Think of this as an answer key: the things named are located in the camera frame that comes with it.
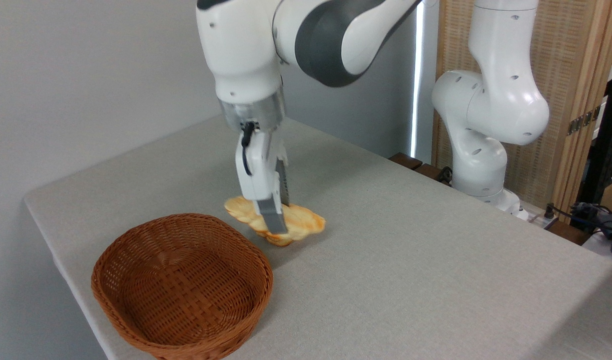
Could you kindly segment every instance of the table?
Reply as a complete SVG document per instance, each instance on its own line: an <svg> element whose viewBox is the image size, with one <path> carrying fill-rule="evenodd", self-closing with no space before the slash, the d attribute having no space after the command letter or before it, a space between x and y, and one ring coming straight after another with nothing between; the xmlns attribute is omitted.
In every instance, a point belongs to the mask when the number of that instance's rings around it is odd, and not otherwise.
<svg viewBox="0 0 612 360"><path fill-rule="evenodd" d="M36 189L25 203L111 360L124 342L90 290L123 232L167 214L223 219L267 255L274 289L229 360L612 359L612 262L292 120L291 200L326 230L276 248L232 219L237 134L221 117Z"/></svg>

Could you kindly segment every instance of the white wall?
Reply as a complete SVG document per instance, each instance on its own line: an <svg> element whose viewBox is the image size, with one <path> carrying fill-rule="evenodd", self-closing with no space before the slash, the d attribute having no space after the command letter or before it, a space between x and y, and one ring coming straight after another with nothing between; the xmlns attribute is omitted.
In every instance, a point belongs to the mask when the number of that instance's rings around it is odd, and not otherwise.
<svg viewBox="0 0 612 360"><path fill-rule="evenodd" d="M22 196L220 112L194 0L0 0L0 360L102 359ZM354 88L286 70L293 117L406 148L409 33Z"/></svg>

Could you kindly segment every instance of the woven panel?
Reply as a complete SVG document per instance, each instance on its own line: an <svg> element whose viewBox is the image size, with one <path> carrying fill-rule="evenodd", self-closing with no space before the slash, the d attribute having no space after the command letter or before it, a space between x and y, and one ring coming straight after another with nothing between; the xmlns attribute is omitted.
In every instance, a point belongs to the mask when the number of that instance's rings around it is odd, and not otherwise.
<svg viewBox="0 0 612 360"><path fill-rule="evenodd" d="M468 34L474 0L441 2L438 75L464 69L479 71L468 51ZM571 114L571 84L579 73L579 48L587 40L584 31L591 16L591 0L541 0L532 37L532 69L537 86L550 105L550 121L543 136L527 146L504 144L508 152L505 187L522 200L543 207L552 197L565 131ZM435 119L434 162L450 166L448 133Z"/></svg>

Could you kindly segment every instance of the bread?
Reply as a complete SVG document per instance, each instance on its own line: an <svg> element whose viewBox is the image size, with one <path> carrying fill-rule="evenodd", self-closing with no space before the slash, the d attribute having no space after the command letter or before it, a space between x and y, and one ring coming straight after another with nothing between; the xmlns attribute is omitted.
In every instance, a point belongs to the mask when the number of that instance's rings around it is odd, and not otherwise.
<svg viewBox="0 0 612 360"><path fill-rule="evenodd" d="M256 214L255 205L252 201L238 196L228 199L224 207L235 219L248 224L257 232L260 237L264 237L273 245L288 246L292 242L303 240L310 234L319 234L326 227L326 220L314 212L294 205L283 205L283 217L286 221L286 234L271 234L265 225L264 218Z"/></svg>

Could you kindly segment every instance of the basket rim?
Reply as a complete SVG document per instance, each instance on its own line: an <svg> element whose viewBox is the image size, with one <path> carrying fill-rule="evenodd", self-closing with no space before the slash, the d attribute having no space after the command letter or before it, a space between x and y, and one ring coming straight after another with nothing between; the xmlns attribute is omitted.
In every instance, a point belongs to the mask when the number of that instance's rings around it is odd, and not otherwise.
<svg viewBox="0 0 612 360"><path fill-rule="evenodd" d="M173 344L167 345L167 344L160 344L158 342L155 343L155 342L149 341L139 336L136 332L134 332L131 329L131 327L127 325L127 322L119 315L119 311L117 310L116 306L114 305L114 303L112 303L112 301L110 301L108 294L102 289L102 281L101 281L102 279L100 276L100 272L103 269L103 265L104 265L102 263L103 260L109 258L111 255L119 251L120 245L121 245L121 243L118 242L119 239L122 239L123 237L127 237L128 235L131 235L136 231L139 231L139 228L142 228L143 226L147 226L149 223L154 223L155 221L156 222L165 221L167 219L183 218L183 217L198 217L198 218L203 218L203 219L209 219L212 221L217 221L217 223L220 223L222 226L225 226L229 231L232 231L236 235L236 237L242 240L242 242L246 246L246 250L249 251L250 255L254 255L260 260L261 264L263 265L262 270L264 271L266 281L265 281L265 286L262 289L262 292L260 294L260 301L256 303L253 309L251 310L251 312L249 312L245 317L240 319L240 321L229 326L228 328L222 330L219 333L216 333L214 335L211 335L201 340L201 342L194 342L194 343L192 342L188 344L181 344L181 345L174 346ZM111 322L111 325L115 328L115 330L119 333L119 335L121 335L121 337L124 340L126 340L128 343L132 344L133 346L137 348L147 347L151 349L177 350L177 351L187 350L187 349L191 349L191 348L198 347L198 346L201 346L202 348L216 348L219 346L223 346L225 344L228 344L228 342L232 341L233 338L239 336L241 333L244 333L246 330L249 330L251 326L255 327L256 323L258 322L262 313L264 312L268 302L270 301L270 294L272 292L272 284L273 284L272 268L270 266L270 263L268 262L267 257L265 257L264 253L257 246L255 246L249 239L244 237L243 234L241 234L239 231L237 231L235 228L230 226L225 221L215 216L212 216L212 215L199 214L196 212L170 214L167 216L162 216L160 218L151 219L150 221L146 221L143 224L130 228L129 230L124 232L122 235L117 237L117 239L115 239L108 246L108 248L105 249L102 255L100 255L98 260L95 262L95 266L93 267L93 273L91 276L91 287L93 290L93 296L96 298L98 303L101 303L101 302L104 303L104 306L103 305L101 306L104 314L107 317L112 317L112 319L109 319ZM253 321L252 325L249 323L251 319L256 319L256 321Z"/></svg>

